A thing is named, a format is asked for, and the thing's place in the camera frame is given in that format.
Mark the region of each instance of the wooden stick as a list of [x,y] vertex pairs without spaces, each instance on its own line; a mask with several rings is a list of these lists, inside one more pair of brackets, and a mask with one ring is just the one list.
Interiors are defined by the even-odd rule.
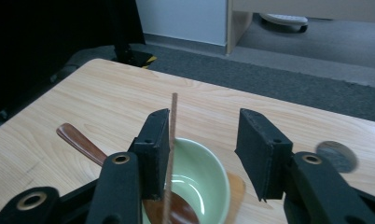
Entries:
[[171,177],[173,173],[174,166],[174,141],[175,141],[175,124],[176,124],[176,104],[178,101],[178,93],[173,93],[173,100],[171,104],[171,120],[170,120],[170,154],[167,164],[166,173],[166,184],[164,191],[164,210],[162,224],[168,224],[170,220],[170,203],[171,203]]

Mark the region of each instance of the brown wooden handle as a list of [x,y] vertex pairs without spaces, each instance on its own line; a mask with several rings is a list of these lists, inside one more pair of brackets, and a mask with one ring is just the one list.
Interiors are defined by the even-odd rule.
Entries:
[[64,123],[57,129],[56,132],[65,142],[77,149],[80,153],[100,166],[103,166],[103,163],[107,157],[105,153],[95,146],[72,124]]

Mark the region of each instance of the white wall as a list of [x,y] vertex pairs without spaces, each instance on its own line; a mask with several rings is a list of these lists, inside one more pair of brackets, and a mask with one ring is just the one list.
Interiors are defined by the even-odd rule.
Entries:
[[227,0],[136,0],[144,33],[226,45]]

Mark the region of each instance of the green bowl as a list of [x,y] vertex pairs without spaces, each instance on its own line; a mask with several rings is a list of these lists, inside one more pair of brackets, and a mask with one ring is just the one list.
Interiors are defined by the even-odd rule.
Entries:
[[[172,191],[192,206],[200,223],[225,222],[230,204],[229,180],[222,164],[208,148],[177,138],[172,182]],[[144,223],[150,223],[145,212],[143,217]]]

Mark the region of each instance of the wooden spoon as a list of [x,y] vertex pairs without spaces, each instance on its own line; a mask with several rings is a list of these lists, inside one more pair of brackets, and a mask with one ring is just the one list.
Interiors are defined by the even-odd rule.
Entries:
[[[83,133],[72,124],[64,123],[57,129],[57,134],[80,153],[102,166],[106,155],[95,146]],[[143,200],[147,217],[152,224],[161,223],[163,201]],[[179,195],[171,193],[171,223],[200,223],[193,208]]]

